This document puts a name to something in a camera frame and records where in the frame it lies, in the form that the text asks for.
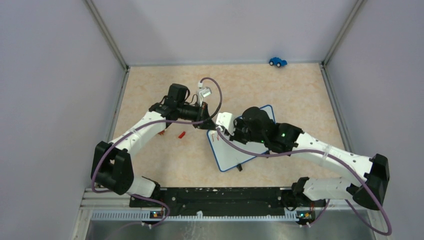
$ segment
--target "white board with blue border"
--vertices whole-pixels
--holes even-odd
[[[276,118],[274,116],[274,110],[271,105],[265,105],[260,108],[264,110],[270,119],[276,122]],[[239,164],[244,164],[249,160],[256,158],[255,156],[248,155],[237,151],[232,148],[230,145],[225,143],[222,139],[218,137],[216,130],[208,130],[206,132],[207,139],[209,140],[210,147],[212,148],[213,156],[215,157],[216,164],[221,172],[226,172],[232,168],[237,167]],[[258,142],[248,142],[246,144],[232,141],[234,145],[237,147],[244,149],[249,152],[263,154],[268,151],[262,143]]]

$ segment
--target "wall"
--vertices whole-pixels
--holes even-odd
[[[0,16],[0,239],[69,239],[123,70],[81,0]]]
[[[424,1],[368,1],[328,71],[358,154],[389,158],[384,208],[397,239],[421,239]]]
[[[324,59],[355,0],[94,0],[129,65]]]

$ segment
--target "orange object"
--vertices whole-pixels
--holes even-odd
[[[184,137],[184,135],[186,135],[186,132],[185,131],[183,131],[179,136],[178,136],[178,138],[179,139],[182,139],[183,137]]]

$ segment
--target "blue toy car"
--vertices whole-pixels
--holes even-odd
[[[276,65],[277,67],[283,67],[287,65],[286,60],[281,60],[279,57],[273,57],[269,60],[269,65],[273,66]]]

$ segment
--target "table surface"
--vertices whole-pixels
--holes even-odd
[[[283,68],[268,64],[183,65],[131,67],[114,138],[137,123],[149,107],[168,93],[172,83],[187,86],[192,93],[203,77],[220,85],[220,112],[241,115],[249,107],[271,105],[278,123],[302,128],[323,142],[343,149],[330,99],[317,63],[294,63]],[[211,81],[212,95],[205,101],[212,114],[219,93]],[[178,136],[185,131],[182,139]],[[220,172],[206,131],[191,125],[172,124],[156,135],[132,159],[134,173],[163,187],[286,187],[300,177],[331,178],[337,174],[314,163],[288,157],[255,158]]]

